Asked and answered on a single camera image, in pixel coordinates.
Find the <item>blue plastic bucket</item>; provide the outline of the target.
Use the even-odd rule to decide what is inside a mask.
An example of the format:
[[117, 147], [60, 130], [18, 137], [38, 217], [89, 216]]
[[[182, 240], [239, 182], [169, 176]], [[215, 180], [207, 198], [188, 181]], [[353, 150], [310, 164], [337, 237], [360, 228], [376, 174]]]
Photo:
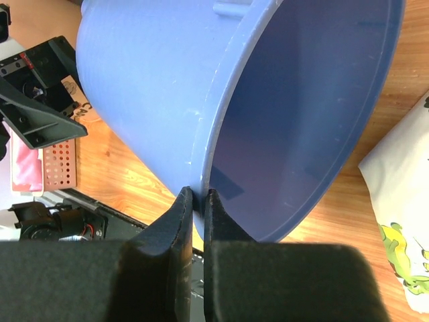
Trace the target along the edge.
[[78, 76], [101, 119], [204, 231], [209, 189], [278, 242], [362, 135], [404, 1], [84, 1]]

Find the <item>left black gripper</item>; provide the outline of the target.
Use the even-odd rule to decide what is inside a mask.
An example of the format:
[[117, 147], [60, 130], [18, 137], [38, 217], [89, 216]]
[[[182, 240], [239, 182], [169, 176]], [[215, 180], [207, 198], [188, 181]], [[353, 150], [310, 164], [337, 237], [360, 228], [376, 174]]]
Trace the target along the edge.
[[28, 148], [36, 150], [88, 135], [72, 117], [79, 103], [63, 80], [80, 87], [76, 52], [64, 36], [27, 50], [13, 39], [1, 43], [1, 114]]

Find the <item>peach plastic bucket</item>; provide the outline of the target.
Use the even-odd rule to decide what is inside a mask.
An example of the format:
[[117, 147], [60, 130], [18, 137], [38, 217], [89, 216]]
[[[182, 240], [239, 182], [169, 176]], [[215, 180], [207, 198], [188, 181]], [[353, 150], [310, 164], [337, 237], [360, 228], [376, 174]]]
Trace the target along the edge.
[[92, 123], [100, 119], [95, 109], [88, 102], [87, 98], [71, 76], [64, 78], [62, 80], [62, 84], [73, 100], [78, 103], [78, 107], [74, 110], [74, 118], [77, 121]]

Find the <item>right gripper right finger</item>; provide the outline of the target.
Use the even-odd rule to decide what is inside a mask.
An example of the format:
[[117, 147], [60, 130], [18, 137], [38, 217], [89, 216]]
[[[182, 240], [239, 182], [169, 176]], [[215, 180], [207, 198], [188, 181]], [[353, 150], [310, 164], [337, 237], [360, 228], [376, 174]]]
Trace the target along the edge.
[[388, 321], [369, 263], [340, 244], [255, 241], [210, 190], [204, 209], [207, 321]]

